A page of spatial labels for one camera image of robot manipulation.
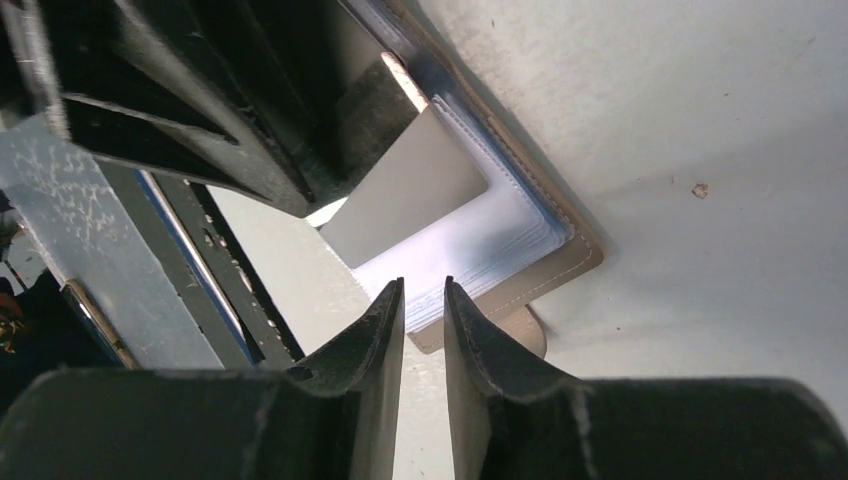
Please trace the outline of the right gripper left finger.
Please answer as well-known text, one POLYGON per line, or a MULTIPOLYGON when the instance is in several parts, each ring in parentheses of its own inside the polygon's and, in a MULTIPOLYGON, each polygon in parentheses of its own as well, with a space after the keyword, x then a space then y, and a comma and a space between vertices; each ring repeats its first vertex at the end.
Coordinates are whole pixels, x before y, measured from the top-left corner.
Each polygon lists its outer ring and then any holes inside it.
POLYGON ((388 479, 404 284, 283 370, 67 369, 1 424, 5 479, 388 479))

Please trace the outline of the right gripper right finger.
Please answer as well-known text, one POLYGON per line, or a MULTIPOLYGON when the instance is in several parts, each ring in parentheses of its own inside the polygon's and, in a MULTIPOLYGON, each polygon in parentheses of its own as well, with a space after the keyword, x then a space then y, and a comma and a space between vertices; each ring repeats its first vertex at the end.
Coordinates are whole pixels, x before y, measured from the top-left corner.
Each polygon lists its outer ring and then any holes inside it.
POLYGON ((580 379, 491 322, 453 280, 444 354, 459 479, 843 479, 847 441, 783 378, 580 379))

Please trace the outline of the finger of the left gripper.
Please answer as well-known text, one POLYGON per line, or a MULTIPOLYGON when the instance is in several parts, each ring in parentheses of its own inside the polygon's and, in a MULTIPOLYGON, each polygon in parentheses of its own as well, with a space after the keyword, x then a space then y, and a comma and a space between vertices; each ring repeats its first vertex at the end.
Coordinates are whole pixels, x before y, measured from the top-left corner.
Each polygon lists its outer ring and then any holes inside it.
POLYGON ((315 193, 357 185, 389 115, 372 62, 348 67, 334 1, 17 1, 13 50, 50 129, 81 94, 206 126, 263 121, 315 193))
POLYGON ((235 191, 298 218, 316 208, 282 144, 239 110, 217 105, 201 126, 81 94, 61 101, 68 139, 104 161, 235 191))

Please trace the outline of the black card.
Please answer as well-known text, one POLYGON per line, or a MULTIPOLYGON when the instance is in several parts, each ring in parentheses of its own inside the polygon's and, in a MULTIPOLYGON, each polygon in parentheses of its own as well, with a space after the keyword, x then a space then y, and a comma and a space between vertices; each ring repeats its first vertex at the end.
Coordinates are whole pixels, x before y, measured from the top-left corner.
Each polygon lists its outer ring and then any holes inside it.
POLYGON ((377 72, 388 94, 377 105, 388 113, 379 155, 320 234, 350 269, 399 245, 485 193, 489 182, 471 154, 430 106, 405 67, 384 52, 377 72), (389 94, 395 104, 388 103, 389 94))

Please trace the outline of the beige leather card holder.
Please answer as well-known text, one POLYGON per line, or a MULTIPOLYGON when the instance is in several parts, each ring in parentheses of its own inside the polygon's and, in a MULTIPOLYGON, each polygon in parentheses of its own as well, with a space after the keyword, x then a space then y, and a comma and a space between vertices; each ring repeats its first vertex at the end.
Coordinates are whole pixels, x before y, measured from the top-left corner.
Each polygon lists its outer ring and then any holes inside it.
POLYGON ((369 296, 389 279, 405 279, 405 330, 421 352, 442 347, 447 277, 489 318, 509 322, 601 264, 596 234, 496 117, 457 57, 404 2, 342 1, 336 14, 347 66, 376 66, 382 53, 394 55, 489 182, 482 195, 348 268, 369 296))

